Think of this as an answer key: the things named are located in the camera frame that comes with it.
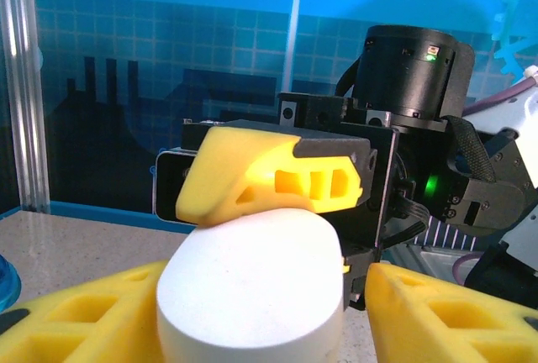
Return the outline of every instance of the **blue object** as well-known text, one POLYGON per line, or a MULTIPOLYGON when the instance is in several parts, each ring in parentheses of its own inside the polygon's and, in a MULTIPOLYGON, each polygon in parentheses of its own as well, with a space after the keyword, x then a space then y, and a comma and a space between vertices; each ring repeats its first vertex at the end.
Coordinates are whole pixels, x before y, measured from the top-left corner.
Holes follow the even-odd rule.
POLYGON ((0 313, 15 304, 21 287, 17 270, 0 255, 0 313))

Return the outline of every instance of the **transparent plastic rod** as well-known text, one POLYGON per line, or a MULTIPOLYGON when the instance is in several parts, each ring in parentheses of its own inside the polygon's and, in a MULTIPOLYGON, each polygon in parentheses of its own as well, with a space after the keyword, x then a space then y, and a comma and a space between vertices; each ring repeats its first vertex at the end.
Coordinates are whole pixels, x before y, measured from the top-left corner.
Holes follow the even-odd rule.
POLYGON ((9 109, 23 210, 50 212, 34 0, 0 0, 9 109))

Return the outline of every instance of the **white foam cylinder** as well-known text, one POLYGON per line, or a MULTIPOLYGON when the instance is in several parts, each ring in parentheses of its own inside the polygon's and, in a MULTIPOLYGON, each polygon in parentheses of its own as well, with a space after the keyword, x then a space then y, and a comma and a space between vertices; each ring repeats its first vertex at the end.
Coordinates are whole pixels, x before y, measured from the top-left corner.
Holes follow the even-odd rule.
POLYGON ((300 209, 196 228, 157 286, 166 361, 336 362, 343 322, 334 228, 300 209))

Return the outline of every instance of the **green led light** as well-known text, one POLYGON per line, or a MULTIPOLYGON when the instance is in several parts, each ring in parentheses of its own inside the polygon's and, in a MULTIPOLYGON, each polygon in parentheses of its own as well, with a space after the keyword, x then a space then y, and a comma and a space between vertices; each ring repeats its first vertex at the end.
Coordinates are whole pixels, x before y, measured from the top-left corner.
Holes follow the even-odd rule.
POLYGON ((426 197, 433 197, 435 194, 435 189, 437 189, 437 183, 439 181, 438 176, 430 176, 428 182, 426 182, 426 188, 424 189, 424 195, 426 197))

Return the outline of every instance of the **countertop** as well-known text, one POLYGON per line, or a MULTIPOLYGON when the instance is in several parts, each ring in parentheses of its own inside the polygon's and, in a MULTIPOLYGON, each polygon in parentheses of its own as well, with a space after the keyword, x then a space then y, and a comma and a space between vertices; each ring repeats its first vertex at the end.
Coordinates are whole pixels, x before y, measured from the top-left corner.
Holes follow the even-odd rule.
MULTIPOLYGON (((23 282, 19 301, 172 256, 185 234, 17 212, 0 220, 0 254, 23 282)), ((366 312, 348 308, 341 363, 377 362, 366 312)))

